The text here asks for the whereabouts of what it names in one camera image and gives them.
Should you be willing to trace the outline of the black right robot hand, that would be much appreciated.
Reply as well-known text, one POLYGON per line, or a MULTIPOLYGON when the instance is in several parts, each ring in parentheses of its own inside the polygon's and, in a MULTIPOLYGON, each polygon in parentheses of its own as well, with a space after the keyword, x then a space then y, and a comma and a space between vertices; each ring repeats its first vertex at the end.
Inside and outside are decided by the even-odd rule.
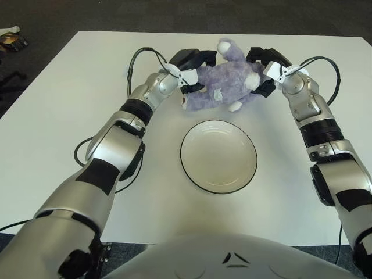
POLYGON ((252 47, 246 60, 260 62, 264 66, 265 81, 252 91, 253 94, 267 98, 277 89, 293 102, 303 102, 310 99, 312 93, 307 88, 309 73, 305 70, 304 65, 293 65, 284 55, 273 48, 252 47))

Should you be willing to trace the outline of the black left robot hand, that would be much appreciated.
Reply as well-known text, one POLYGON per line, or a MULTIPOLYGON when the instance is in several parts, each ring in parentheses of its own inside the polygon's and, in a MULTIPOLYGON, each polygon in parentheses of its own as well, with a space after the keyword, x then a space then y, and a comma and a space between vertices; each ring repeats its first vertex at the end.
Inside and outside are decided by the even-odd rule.
POLYGON ((182 94, 189 94, 203 89, 205 86, 199 83, 197 69, 205 63, 207 66, 216 65, 217 51, 200 51, 199 49, 182 49, 178 51, 168 63, 164 65, 163 71, 176 79, 177 86, 182 94))

